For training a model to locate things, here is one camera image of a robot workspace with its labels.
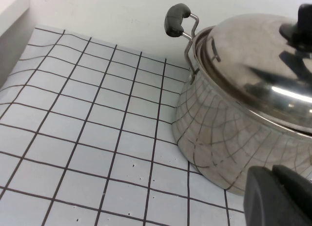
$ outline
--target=black knob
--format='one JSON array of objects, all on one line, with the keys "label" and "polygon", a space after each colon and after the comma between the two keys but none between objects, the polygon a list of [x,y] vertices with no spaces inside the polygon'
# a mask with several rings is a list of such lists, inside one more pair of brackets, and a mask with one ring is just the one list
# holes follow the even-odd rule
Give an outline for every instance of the black knob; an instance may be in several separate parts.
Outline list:
[{"label": "black knob", "polygon": [[298,32],[312,33],[312,4],[302,4],[298,10]]},{"label": "black knob", "polygon": [[312,52],[312,4],[302,4],[298,9],[298,22],[282,24],[280,34],[287,44],[304,52]]}]

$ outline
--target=white surface with grid lines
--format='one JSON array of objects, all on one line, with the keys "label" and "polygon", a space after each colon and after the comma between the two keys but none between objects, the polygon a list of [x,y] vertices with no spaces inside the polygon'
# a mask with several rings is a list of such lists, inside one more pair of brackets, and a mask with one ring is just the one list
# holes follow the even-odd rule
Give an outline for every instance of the white surface with grid lines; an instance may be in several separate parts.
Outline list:
[{"label": "white surface with grid lines", "polygon": [[243,226],[171,132],[186,66],[37,27],[0,90],[0,225]]}]

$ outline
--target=white wall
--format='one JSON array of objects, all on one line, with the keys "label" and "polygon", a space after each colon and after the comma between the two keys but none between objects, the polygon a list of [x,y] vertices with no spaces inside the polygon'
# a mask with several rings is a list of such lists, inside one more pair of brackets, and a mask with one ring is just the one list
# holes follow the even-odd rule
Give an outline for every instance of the white wall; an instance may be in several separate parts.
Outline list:
[{"label": "white wall", "polygon": [[[183,61],[185,38],[169,38],[167,10],[185,3],[200,18],[199,29],[243,13],[272,13],[296,18],[312,0],[31,0],[38,23],[65,28],[105,41]],[[190,30],[192,19],[186,20]]]},{"label": "white wall", "polygon": [[28,10],[0,37],[0,87],[23,53],[34,27]]}]

